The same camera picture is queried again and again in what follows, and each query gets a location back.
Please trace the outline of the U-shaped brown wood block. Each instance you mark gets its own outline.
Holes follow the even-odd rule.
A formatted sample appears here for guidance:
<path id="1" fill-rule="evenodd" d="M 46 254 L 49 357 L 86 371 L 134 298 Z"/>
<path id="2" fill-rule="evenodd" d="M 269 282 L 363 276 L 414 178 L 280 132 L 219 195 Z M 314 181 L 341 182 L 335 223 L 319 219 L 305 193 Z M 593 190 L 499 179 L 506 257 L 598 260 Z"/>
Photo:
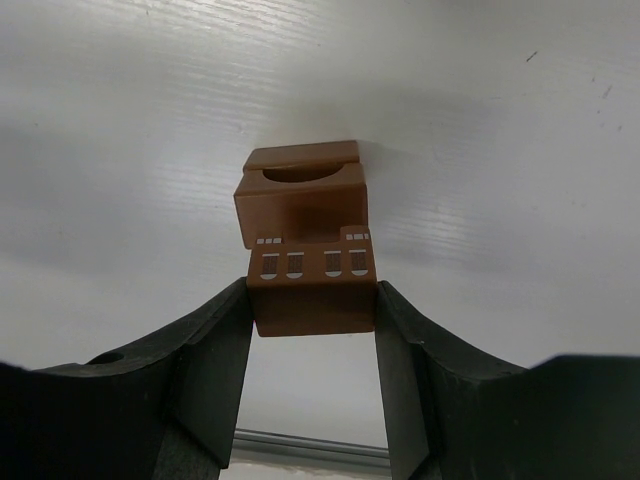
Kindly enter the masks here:
<path id="1" fill-rule="evenodd" d="M 234 201 L 247 249 L 259 238 L 334 241 L 341 228 L 368 224 L 367 185 L 359 163 L 308 171 L 247 171 Z"/>

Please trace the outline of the notched brown wood block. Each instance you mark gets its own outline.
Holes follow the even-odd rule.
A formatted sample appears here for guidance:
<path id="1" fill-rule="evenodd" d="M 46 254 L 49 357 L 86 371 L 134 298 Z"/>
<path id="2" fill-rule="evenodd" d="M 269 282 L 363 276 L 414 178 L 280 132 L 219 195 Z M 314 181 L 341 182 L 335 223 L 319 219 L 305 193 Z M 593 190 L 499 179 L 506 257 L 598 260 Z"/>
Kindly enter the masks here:
<path id="1" fill-rule="evenodd" d="M 337 240 L 319 243 L 262 236 L 251 250 L 246 284 L 261 337 L 374 330 L 378 281 L 364 225 L 345 226 Z"/>

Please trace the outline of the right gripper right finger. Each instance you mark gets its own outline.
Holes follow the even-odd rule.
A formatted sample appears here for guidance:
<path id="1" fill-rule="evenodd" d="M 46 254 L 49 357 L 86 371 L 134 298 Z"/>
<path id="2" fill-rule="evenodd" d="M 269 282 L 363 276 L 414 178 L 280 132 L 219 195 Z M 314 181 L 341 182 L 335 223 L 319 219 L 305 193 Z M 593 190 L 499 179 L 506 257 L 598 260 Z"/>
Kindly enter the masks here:
<path id="1" fill-rule="evenodd" d="M 639 361 L 560 355 L 523 368 L 378 289 L 375 342 L 396 479 L 635 479 Z"/>

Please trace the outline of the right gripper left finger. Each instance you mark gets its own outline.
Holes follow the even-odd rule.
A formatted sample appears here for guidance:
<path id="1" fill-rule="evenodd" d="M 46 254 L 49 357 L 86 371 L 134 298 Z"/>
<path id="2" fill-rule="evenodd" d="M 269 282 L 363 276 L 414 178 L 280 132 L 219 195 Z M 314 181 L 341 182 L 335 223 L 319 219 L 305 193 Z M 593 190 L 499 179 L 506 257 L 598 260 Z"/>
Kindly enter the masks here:
<path id="1" fill-rule="evenodd" d="M 252 329 L 237 280 L 85 364 L 3 364 L 2 477 L 217 478 L 230 463 Z"/>

